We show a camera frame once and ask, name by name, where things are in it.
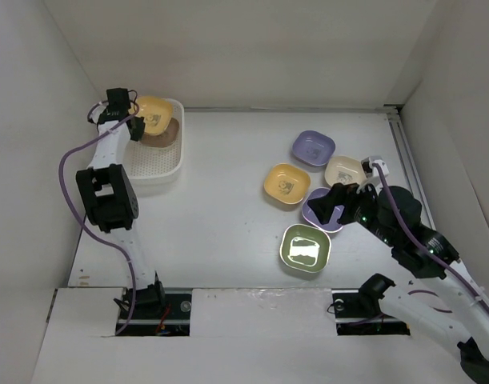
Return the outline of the cream plate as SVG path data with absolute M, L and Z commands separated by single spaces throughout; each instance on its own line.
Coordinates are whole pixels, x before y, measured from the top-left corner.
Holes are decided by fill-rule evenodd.
M 329 187 L 334 184 L 343 185 L 361 184 L 367 177 L 362 168 L 361 162 L 347 156 L 333 156 L 327 163 L 324 179 Z

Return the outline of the purple plate front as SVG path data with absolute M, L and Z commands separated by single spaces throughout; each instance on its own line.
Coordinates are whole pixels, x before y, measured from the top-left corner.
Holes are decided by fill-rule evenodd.
M 328 223 L 322 224 L 314 211 L 308 206 L 308 201 L 315 198 L 321 198 L 325 196 L 330 191 L 330 188 L 319 187 L 314 189 L 304 201 L 302 205 L 301 215 L 303 218 L 312 226 L 319 228 L 320 230 L 328 233 L 334 234 L 339 232 L 343 226 L 339 223 L 339 219 L 343 213 L 343 206 L 336 206 L 334 208 L 333 214 L 331 215 L 331 219 Z

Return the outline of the purple plate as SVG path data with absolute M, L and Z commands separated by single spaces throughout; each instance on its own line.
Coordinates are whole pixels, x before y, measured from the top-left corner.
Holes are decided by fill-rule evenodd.
M 336 150 L 335 141 L 315 130 L 304 130 L 294 140 L 291 152 L 308 166 L 325 166 Z
M 320 230 L 328 233 L 334 234 L 339 232 L 343 226 L 339 223 L 339 219 L 343 213 L 343 206 L 336 206 L 334 208 L 333 214 L 331 215 L 331 219 L 328 223 L 322 224 L 314 211 L 308 206 L 308 201 L 315 198 L 321 198 L 325 196 L 330 191 L 330 188 L 319 187 L 314 189 L 304 201 L 302 205 L 301 215 L 303 218 L 312 226 L 319 228 Z

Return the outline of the yellow plate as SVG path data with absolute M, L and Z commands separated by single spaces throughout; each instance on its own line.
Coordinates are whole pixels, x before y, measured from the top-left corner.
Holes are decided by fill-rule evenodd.
M 267 195 L 287 205 L 300 203 L 310 186 L 310 175 L 288 163 L 273 166 L 263 183 L 263 189 Z
M 173 118 L 171 102 L 155 96 L 142 96 L 130 101 L 130 136 L 134 141 L 144 136 L 156 137 L 163 134 Z

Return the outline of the brown plate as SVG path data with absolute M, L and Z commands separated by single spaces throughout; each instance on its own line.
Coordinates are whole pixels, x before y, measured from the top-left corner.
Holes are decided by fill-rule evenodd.
M 174 144 L 178 137 L 179 131 L 179 121 L 176 118 L 172 118 L 167 128 L 160 135 L 153 136 L 150 134 L 144 134 L 140 142 L 144 146 L 164 149 Z

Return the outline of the green plate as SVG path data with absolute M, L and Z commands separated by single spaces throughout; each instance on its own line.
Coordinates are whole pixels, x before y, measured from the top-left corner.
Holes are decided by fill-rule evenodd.
M 326 232 L 304 224 L 285 229 L 279 247 L 279 257 L 285 266 L 317 274 L 327 266 L 330 255 L 331 239 Z

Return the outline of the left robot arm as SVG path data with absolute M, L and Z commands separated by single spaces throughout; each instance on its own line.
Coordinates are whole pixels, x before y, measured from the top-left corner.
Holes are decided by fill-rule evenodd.
M 111 237 L 102 243 L 122 253 L 127 264 L 130 286 L 115 302 L 125 319 L 152 319 L 163 315 L 168 304 L 157 272 L 146 264 L 135 226 L 138 198 L 123 165 L 127 145 L 144 133 L 137 112 L 128 89 L 106 91 L 106 101 L 88 118 L 98 130 L 94 156 L 75 181 L 90 224 Z

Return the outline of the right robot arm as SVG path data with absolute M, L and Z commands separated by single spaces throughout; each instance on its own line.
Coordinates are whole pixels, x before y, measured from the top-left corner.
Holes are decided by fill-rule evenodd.
M 421 203 L 400 186 L 337 183 L 307 205 L 326 223 L 334 208 L 339 223 L 357 223 L 391 249 L 392 258 L 433 291 L 451 318 L 411 297 L 389 278 L 374 274 L 358 289 L 358 305 L 371 316 L 385 314 L 424 333 L 453 355 L 475 383 L 489 383 L 489 299 L 466 271 L 457 250 L 421 222 Z

